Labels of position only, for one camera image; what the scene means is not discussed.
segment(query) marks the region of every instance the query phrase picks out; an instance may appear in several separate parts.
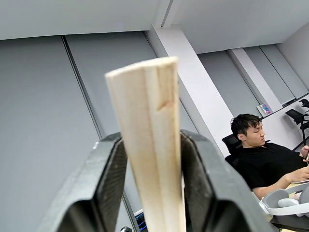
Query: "man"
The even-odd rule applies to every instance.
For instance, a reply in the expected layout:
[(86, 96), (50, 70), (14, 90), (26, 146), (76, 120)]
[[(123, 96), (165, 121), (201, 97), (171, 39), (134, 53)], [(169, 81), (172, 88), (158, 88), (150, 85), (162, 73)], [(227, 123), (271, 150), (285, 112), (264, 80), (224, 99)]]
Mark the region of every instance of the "man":
[(309, 166), (304, 159), (309, 146), (298, 153), (265, 143), (262, 120), (250, 114), (234, 118), (231, 129), (242, 143), (236, 170), (259, 199), (276, 189), (287, 188), (291, 182), (309, 180)]

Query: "wooden stick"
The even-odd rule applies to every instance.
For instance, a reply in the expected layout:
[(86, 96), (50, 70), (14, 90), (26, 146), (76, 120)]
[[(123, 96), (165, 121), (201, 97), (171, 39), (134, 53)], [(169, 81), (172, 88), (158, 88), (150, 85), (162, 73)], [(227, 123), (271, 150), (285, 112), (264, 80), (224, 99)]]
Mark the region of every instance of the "wooden stick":
[(149, 232), (185, 232), (177, 58), (106, 75)]

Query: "black office chair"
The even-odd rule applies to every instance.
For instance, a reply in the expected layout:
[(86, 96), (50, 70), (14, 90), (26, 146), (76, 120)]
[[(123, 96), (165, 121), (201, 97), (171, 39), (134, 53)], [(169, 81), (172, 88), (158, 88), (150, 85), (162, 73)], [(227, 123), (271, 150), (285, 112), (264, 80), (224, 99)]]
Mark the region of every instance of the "black office chair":
[(233, 134), (222, 139), (225, 143), (230, 155), (225, 158), (225, 161), (228, 162), (234, 169), (238, 163), (238, 152), (237, 149), (241, 147), (241, 141)]
[(305, 137), (305, 129), (309, 128), (309, 121), (305, 120), (305, 116), (309, 116), (308, 114), (302, 114), (294, 109), (285, 112), (288, 116), (294, 119), (296, 125), (301, 124), (300, 129), (303, 133), (303, 143), (306, 145), (306, 137)]
[(301, 102), (303, 105), (302, 107), (306, 107), (309, 108), (309, 101), (307, 99), (302, 99), (299, 102)]

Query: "man's hand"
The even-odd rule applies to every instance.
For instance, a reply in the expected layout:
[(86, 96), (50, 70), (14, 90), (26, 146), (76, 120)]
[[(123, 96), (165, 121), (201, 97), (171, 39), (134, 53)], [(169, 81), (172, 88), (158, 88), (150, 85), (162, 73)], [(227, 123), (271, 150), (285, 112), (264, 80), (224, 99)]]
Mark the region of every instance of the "man's hand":
[(285, 175), (288, 182), (309, 180), (309, 167), (297, 169)]
[(304, 159), (303, 159), (303, 161), (304, 162), (308, 162), (309, 160), (308, 160), (308, 158), (309, 158), (309, 156), (308, 157), (306, 157), (307, 156), (307, 154), (308, 154), (308, 151), (309, 151), (309, 146), (304, 146), (302, 149), (301, 149), (301, 152), (300, 152), (300, 156), (302, 156)]

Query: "gray wall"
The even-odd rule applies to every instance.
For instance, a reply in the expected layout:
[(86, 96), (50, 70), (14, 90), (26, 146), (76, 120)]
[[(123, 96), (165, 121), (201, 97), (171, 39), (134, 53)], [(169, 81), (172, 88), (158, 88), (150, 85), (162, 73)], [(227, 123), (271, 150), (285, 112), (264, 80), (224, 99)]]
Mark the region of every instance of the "gray wall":
[(279, 44), (278, 48), (309, 89), (309, 23)]
[(284, 104), (295, 98), (295, 96), (277, 73), (276, 69), (272, 66), (259, 47), (248, 47), (244, 50), (281, 104)]
[[(142, 32), (69, 36), (104, 134), (119, 131), (104, 73), (155, 58)], [(61, 38), (0, 42), (0, 231), (32, 232), (98, 135)], [(195, 131), (181, 105), (181, 128)], [(125, 189), (141, 208), (128, 167)], [(123, 203), (116, 231), (131, 226)]]
[(98, 140), (59, 36), (0, 41), (0, 231), (33, 232)]
[[(104, 74), (125, 65), (156, 58), (142, 32), (67, 36), (69, 46), (105, 134), (119, 131)], [(181, 128), (196, 132), (180, 105)], [(125, 190), (133, 212), (142, 208), (132, 170), (128, 167)]]
[(260, 47), (296, 98), (302, 97), (308, 93), (306, 86), (299, 79), (276, 45), (271, 44)]
[(233, 116), (243, 113), (260, 116), (256, 109), (260, 103), (226, 51), (199, 54), (198, 57)]

